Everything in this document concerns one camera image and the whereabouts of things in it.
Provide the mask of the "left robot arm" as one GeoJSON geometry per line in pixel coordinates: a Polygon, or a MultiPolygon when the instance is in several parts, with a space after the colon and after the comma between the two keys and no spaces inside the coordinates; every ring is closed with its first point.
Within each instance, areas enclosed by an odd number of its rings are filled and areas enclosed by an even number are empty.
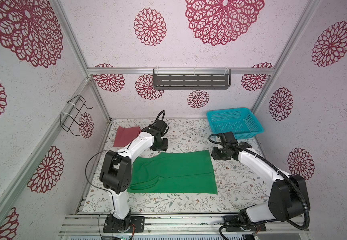
{"type": "Polygon", "coordinates": [[[166,151],[168,139],[164,136],[169,130],[168,124],[156,119],[143,128],[138,136],[117,152],[108,151],[104,156],[99,180],[112,198],[113,219],[127,225],[130,220],[130,208],[127,203],[127,189],[131,183],[132,163],[146,150],[166,151]]]}

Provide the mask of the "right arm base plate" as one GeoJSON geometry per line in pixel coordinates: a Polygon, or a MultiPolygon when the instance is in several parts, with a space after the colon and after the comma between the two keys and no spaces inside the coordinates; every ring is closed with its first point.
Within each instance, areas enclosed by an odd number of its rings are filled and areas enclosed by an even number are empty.
{"type": "Polygon", "coordinates": [[[265,232],[265,224],[252,225],[249,220],[240,220],[238,215],[227,215],[223,217],[224,224],[227,225],[227,232],[265,232]]]}

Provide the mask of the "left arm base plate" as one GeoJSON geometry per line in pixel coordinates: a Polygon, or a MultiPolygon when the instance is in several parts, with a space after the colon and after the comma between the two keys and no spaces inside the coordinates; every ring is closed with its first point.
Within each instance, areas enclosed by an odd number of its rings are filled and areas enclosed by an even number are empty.
{"type": "Polygon", "coordinates": [[[104,221],[103,233],[143,233],[145,217],[128,216],[124,220],[119,220],[112,215],[106,217],[104,221]]]}

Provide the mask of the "pink tank top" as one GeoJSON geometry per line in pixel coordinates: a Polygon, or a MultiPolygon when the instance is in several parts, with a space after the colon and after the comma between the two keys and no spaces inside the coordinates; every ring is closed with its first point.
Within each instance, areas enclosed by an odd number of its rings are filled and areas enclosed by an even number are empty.
{"type": "Polygon", "coordinates": [[[113,147],[125,147],[141,133],[140,127],[118,127],[113,147]]]}

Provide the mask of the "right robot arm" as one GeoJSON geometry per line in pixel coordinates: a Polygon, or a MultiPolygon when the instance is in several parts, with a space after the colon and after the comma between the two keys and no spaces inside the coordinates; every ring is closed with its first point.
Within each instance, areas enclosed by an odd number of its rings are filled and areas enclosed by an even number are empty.
{"type": "Polygon", "coordinates": [[[247,142],[238,142],[232,132],[211,134],[208,140],[215,146],[215,160],[236,160],[250,168],[267,185],[265,203],[255,204],[238,213],[235,228],[249,228],[266,223],[287,222],[299,230],[310,224],[310,202],[306,181],[301,175],[289,174],[259,155],[247,142]]]}

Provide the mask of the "green tank top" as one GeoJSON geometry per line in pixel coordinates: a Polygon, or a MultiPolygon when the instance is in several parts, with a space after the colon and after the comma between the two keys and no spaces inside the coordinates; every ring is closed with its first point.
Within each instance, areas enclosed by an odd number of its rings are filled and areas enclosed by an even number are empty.
{"type": "Polygon", "coordinates": [[[138,157],[132,164],[127,189],[135,194],[217,194],[208,150],[190,153],[163,153],[152,158],[138,157]]]}

